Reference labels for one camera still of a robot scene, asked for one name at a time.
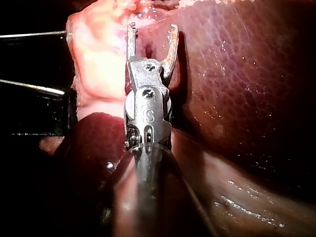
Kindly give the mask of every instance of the metal rod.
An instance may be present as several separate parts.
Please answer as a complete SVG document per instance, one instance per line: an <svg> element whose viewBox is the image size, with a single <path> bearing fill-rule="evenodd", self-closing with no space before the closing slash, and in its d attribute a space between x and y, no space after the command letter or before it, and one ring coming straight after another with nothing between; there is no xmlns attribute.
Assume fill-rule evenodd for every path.
<svg viewBox="0 0 316 237"><path fill-rule="evenodd" d="M16 34L16 35L3 35L0 36L0 39L7 38L21 38L21 37L32 37L32 36L53 36L53 35L63 35L66 31L52 31L52 32L43 32L43 33L29 33L29 34Z"/></svg>
<svg viewBox="0 0 316 237"><path fill-rule="evenodd" d="M1 80L1 79L0 79L0 82L6 83L6 84L11 84L11 85L23 86L23 87L34 89L34 90L41 91L41 92L52 93L52 94L55 94L55 95L63 95L63 94L65 94L65 92L62 91L62 90L49 88L49 87L44 87L44 86L30 85L30 84L25 84L25 83L21 83L21 82L15 82L15 81L9 81L9 80Z"/></svg>

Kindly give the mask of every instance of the metal screw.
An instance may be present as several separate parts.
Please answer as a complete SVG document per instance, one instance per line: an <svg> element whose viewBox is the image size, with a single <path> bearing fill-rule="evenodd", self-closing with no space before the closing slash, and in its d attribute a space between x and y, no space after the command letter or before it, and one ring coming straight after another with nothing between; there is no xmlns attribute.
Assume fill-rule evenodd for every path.
<svg viewBox="0 0 316 237"><path fill-rule="evenodd" d="M136 129L131 128L126 135L125 146L127 150L140 143L140 136Z"/></svg>
<svg viewBox="0 0 316 237"><path fill-rule="evenodd" d="M145 89L144 91L143 91L143 97L145 98L145 99L151 99L151 98L153 98L155 96L155 92L153 91L153 90L151 90L151 89Z"/></svg>
<svg viewBox="0 0 316 237"><path fill-rule="evenodd" d="M155 69L156 67L153 65L153 64L151 64L151 63L148 63L148 64L146 64L145 65L145 69L147 70L147 71L149 71L149 72L151 72L153 69Z"/></svg>

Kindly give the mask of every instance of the grasper jaws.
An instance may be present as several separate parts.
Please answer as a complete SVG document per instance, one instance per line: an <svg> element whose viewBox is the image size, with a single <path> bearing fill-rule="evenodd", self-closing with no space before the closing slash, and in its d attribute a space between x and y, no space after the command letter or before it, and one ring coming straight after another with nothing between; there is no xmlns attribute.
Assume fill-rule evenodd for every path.
<svg viewBox="0 0 316 237"><path fill-rule="evenodd" d="M179 28L176 24L171 24L171 31L168 35L169 39L169 49L167 57L162 61L163 65L163 77L169 79L172 71L174 69L176 59L177 59L177 50L179 43Z"/></svg>

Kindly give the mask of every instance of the dark background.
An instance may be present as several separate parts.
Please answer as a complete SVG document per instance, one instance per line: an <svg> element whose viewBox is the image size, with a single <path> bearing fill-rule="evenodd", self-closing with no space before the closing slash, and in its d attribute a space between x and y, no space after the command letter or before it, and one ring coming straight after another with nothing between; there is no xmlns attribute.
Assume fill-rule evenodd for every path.
<svg viewBox="0 0 316 237"><path fill-rule="evenodd" d="M4 1L0 6L0 35L64 30L68 16L92 2L92 0ZM13 70L20 68L17 63ZM2 110L1 116L10 115ZM2 145L1 226L4 227L2 231L7 230L9 236L26 234L56 236L43 198L45 188L54 182L55 160L39 149L40 137L8 137L0 132L0 140Z"/></svg>

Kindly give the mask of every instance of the metal jaw tip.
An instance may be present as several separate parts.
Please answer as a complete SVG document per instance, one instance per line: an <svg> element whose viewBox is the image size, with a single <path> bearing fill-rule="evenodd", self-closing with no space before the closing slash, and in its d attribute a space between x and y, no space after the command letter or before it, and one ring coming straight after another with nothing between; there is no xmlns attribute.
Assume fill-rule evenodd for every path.
<svg viewBox="0 0 316 237"><path fill-rule="evenodd" d="M139 143L164 144L170 138L172 106L167 86L175 66L179 41L178 26L171 24L167 57L161 62L137 59L136 34L135 23L129 24L126 59L133 90L125 102L127 148Z"/></svg>

